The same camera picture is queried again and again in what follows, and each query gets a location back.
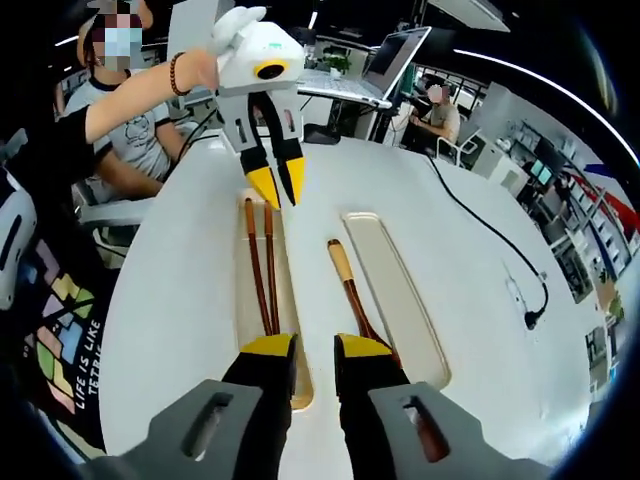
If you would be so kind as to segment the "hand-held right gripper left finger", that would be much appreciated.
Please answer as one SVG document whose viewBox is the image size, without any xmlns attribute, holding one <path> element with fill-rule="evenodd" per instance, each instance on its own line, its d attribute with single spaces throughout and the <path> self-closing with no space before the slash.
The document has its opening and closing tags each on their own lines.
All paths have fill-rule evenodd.
<svg viewBox="0 0 640 480">
<path fill-rule="evenodd" d="M 275 479 L 292 420 L 294 334 L 246 344 L 220 380 L 204 380 L 152 418 L 146 439 L 93 461 L 95 479 Z"/>
</svg>

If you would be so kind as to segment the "person's left hand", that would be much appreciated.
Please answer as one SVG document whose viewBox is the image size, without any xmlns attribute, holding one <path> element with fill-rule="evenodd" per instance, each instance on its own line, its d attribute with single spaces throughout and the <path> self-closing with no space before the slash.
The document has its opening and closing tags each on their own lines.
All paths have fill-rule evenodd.
<svg viewBox="0 0 640 480">
<path fill-rule="evenodd" d="M 194 85 L 216 91 L 219 87 L 217 57 L 202 49 L 194 50 L 192 54 L 195 75 Z"/>
</svg>

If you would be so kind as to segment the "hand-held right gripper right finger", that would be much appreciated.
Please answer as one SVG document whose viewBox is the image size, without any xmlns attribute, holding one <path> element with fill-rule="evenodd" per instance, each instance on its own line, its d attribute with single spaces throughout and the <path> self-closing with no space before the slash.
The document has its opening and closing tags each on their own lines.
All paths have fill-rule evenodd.
<svg viewBox="0 0 640 480">
<path fill-rule="evenodd" d="M 389 348 L 334 338 L 335 383 L 356 479 L 546 479 L 548 467 L 489 445 L 481 422 L 426 382 L 412 383 Z"/>
</svg>

